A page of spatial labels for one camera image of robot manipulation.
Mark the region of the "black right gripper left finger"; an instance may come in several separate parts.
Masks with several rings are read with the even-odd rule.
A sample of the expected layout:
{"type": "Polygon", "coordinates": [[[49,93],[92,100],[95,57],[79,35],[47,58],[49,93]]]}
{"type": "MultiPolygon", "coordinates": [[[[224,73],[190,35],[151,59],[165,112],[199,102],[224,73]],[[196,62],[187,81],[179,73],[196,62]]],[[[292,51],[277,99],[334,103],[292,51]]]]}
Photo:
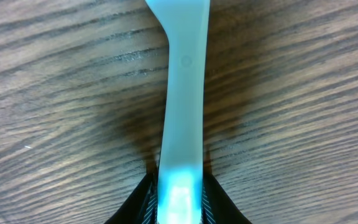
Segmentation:
{"type": "Polygon", "coordinates": [[[157,174],[146,174],[104,224],[157,224],[157,174]]]}

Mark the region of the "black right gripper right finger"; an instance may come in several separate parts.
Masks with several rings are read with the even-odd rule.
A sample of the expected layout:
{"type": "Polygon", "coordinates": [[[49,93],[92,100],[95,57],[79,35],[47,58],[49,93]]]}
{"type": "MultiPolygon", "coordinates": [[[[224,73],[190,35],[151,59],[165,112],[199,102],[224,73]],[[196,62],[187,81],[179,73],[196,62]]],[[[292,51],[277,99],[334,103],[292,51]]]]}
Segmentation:
{"type": "Polygon", "coordinates": [[[252,224],[236,207],[216,178],[206,172],[203,174],[201,222],[203,224],[252,224]]]}

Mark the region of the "light blue plastic knife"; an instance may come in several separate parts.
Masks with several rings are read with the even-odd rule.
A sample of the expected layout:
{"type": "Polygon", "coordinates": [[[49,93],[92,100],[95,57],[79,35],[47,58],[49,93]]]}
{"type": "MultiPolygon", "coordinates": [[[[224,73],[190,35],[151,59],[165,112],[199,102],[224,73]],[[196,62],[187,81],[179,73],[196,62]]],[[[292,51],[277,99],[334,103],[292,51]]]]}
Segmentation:
{"type": "Polygon", "coordinates": [[[209,0],[147,0],[168,39],[157,221],[201,221],[203,98],[209,0]]]}

